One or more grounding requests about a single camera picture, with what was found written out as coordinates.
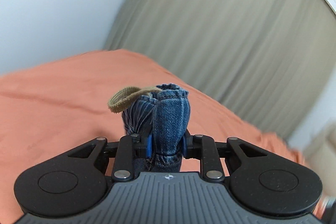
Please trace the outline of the orange bed sheet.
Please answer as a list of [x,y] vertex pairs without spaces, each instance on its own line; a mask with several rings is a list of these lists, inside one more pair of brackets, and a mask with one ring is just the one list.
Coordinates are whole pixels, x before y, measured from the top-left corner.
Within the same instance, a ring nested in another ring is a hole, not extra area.
[[244,139],[305,165],[303,155],[263,133],[150,58],[127,50],[94,51],[1,76],[1,223],[22,216],[14,182],[27,168],[98,136],[117,141],[121,116],[110,97],[126,86],[177,84],[189,92],[192,134]]

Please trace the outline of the beige pleated curtain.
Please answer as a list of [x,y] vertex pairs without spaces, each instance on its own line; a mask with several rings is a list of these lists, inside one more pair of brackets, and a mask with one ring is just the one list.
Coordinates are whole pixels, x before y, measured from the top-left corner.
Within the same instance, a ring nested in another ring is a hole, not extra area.
[[335,12],[325,0],[125,0],[105,48],[142,53],[288,138],[334,69]]

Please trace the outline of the blue denim jeans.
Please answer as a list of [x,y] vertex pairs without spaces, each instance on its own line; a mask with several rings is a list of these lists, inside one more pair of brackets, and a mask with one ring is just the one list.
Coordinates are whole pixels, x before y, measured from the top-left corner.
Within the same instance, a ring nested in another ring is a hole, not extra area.
[[162,84],[159,93],[140,96],[122,112],[128,135],[151,136],[151,157],[143,160],[140,172],[179,172],[181,140],[190,119],[189,92],[176,84]]

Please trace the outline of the khaki webbing belt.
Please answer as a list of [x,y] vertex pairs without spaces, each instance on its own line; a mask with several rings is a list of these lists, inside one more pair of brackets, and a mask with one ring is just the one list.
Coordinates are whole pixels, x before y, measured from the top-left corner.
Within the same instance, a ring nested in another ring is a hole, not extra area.
[[115,93],[108,101],[107,105],[112,113],[120,113],[132,105],[140,96],[148,96],[151,93],[159,93],[162,89],[156,86],[139,88],[128,86]]

